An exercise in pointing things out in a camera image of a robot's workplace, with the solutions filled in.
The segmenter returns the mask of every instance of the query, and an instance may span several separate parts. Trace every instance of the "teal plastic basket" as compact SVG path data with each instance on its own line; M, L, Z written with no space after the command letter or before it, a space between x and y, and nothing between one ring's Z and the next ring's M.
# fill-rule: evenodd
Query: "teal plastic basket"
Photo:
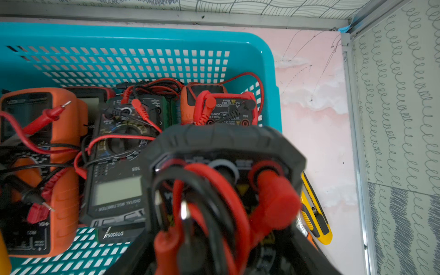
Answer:
M258 118L281 132L279 90L272 52L250 33L0 23L0 88L101 86L176 78L184 83L218 83L240 73L258 75L264 107ZM230 83L229 93L251 91L260 105L260 87L252 76ZM128 243L101 245L94 230L78 230L73 245L52 258L13 258L12 274L102 274Z

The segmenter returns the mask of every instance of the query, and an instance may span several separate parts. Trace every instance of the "blue tape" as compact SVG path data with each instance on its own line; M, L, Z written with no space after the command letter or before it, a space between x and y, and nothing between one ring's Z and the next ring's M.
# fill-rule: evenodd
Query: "blue tape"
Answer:
M350 29L351 26L352 25L350 24L350 25L348 25L346 27L338 29L338 31L341 32L341 33L346 33L346 32L348 32L348 30Z

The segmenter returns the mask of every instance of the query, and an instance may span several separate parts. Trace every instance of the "yellow utility knife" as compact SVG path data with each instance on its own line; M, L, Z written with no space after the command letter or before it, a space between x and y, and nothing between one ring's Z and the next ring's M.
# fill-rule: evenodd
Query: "yellow utility knife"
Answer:
M330 225L319 204L316 194L304 172L301 174L306 192L301 192L301 214L310 232L324 245L331 243L333 234Z

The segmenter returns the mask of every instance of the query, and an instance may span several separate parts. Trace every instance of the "metal trim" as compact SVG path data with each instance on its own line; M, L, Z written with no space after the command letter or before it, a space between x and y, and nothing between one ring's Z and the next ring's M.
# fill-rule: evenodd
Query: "metal trim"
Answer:
M315 30L333 30L348 25L345 19L0 2L0 21L7 21L8 17Z
M374 244L373 223L371 218L370 197L368 191L367 166L365 164L362 125L359 111L359 94L356 84L356 69L352 50L352 41L348 33L341 35L344 58L345 82L347 85L348 114L350 117L353 163L356 172L356 186L359 200L359 213L364 243L365 265L368 275L377 274L376 250Z
M354 16L351 29L348 31L350 36L355 38L362 35L409 1L411 0L375 0L371 2Z

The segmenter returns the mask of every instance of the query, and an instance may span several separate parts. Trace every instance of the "warning triangle label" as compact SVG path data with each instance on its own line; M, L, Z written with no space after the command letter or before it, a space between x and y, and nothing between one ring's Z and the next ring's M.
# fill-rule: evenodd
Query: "warning triangle label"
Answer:
M237 184L236 185L238 193L240 194L240 197L243 197L247 190L249 189L249 185L248 184Z

